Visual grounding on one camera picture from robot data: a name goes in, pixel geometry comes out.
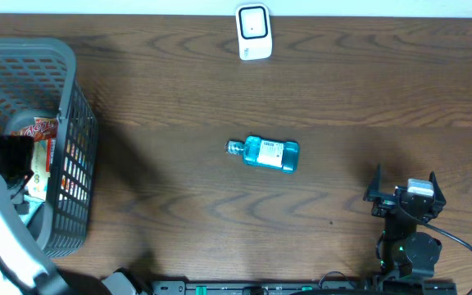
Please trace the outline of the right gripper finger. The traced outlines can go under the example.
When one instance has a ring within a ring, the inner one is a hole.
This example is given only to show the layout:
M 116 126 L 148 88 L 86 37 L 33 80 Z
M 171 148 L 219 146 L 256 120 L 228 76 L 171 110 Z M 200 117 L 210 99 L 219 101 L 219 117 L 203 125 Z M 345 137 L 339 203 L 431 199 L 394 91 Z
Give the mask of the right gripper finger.
M 381 184 L 381 165 L 376 166 L 376 171 L 374 173 L 374 178 L 371 180 L 368 185 L 363 200 L 367 202 L 379 202 L 383 199 L 383 194 L 379 191 Z
M 429 181 L 433 185 L 433 196 L 434 196 L 434 201 L 433 201 L 433 204 L 431 205 L 430 213 L 432 217 L 438 217 L 438 215 L 442 212 L 443 208 L 446 206 L 447 201 L 443 195 L 442 190 L 440 189 L 438 185 L 436 175 L 433 171 L 429 175 Z

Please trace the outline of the blue mouthwash bottle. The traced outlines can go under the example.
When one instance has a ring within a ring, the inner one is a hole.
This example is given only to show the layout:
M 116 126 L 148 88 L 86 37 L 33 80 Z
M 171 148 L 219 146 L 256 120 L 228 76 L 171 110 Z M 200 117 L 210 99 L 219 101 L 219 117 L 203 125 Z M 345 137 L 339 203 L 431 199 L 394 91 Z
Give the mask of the blue mouthwash bottle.
M 297 170 L 300 147 L 293 141 L 282 142 L 249 135 L 244 141 L 229 140 L 225 151 L 241 156 L 245 165 L 293 174 Z

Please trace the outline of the red Top chocolate bar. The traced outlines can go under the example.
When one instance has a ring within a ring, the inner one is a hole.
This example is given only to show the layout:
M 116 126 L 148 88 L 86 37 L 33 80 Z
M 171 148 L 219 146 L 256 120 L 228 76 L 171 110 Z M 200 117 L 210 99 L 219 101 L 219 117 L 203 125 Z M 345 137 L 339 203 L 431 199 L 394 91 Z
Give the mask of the red Top chocolate bar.
M 57 136 L 58 121 L 54 118 L 35 117 L 34 124 L 18 131 L 12 131 L 13 136 L 27 136 L 35 142 L 49 140 Z

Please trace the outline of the yellow snack bag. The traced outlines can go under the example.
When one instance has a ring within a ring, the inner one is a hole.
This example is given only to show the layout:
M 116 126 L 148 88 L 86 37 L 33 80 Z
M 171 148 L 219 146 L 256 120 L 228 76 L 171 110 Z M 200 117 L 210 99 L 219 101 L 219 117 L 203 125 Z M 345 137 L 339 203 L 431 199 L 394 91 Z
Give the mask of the yellow snack bag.
M 45 201 L 48 191 L 48 179 L 55 152 L 56 139 L 49 138 L 34 143 L 31 170 L 34 172 L 32 179 L 27 183 L 28 194 L 39 200 Z

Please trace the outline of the teal wet wipes pack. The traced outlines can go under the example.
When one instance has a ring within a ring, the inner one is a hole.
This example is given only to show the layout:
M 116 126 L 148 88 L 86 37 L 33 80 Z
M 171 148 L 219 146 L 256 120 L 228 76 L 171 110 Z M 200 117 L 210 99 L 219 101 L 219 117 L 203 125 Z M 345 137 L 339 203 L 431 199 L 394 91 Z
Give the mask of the teal wet wipes pack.
M 24 201 L 20 204 L 20 210 L 17 211 L 24 225 L 29 224 L 44 203 L 43 199 L 29 195 L 24 196 Z

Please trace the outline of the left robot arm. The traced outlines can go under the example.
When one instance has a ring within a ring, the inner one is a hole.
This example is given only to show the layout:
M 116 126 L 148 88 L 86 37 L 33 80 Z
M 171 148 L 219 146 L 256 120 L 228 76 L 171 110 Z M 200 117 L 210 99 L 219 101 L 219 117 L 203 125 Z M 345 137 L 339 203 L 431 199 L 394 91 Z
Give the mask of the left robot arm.
M 32 179 L 34 140 L 0 137 L 0 294 L 151 294 L 120 268 L 105 279 L 60 270 L 44 255 L 13 205 Z

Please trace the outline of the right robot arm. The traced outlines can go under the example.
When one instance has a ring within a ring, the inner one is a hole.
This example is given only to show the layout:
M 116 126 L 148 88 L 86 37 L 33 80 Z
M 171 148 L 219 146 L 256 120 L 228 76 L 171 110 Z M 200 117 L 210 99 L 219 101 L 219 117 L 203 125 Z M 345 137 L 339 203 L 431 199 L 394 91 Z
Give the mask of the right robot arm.
M 419 232 L 417 226 L 437 218 L 446 205 L 435 174 L 427 180 L 409 179 L 406 186 L 397 186 L 392 194 L 382 192 L 380 187 L 381 168 L 377 167 L 363 199 L 372 203 L 371 215 L 384 219 L 384 230 L 376 245 L 382 272 L 378 281 L 433 277 L 442 243 Z

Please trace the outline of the white barcode scanner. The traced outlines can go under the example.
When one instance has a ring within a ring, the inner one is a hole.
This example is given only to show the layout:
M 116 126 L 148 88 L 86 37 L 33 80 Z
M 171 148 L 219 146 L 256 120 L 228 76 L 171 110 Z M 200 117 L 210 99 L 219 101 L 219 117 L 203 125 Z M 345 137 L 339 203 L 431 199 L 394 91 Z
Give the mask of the white barcode scanner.
M 269 58 L 273 42 L 270 13 L 261 3 L 241 5 L 235 13 L 239 57 L 243 61 Z

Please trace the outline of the grey plastic basket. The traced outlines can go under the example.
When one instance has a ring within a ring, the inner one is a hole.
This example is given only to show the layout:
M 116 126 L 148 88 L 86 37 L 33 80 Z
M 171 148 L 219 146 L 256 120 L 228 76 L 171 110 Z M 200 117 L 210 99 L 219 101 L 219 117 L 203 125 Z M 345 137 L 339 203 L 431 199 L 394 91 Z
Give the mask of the grey plastic basket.
M 0 39 L 0 135 L 57 120 L 46 201 L 29 231 L 50 257 L 84 243 L 93 193 L 98 120 L 76 79 L 72 49 L 58 39 Z

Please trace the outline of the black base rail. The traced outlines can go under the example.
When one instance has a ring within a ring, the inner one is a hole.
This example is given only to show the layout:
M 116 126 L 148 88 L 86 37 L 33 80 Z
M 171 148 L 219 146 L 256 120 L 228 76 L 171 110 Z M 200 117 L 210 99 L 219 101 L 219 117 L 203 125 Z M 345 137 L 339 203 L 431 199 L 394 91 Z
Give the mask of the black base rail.
M 454 283 L 404 284 L 389 282 L 383 289 L 362 286 L 357 282 L 327 280 L 321 284 L 312 282 L 246 282 L 212 283 L 184 282 L 178 280 L 153 281 L 154 295 L 292 295 L 292 294 L 424 294 L 457 295 Z

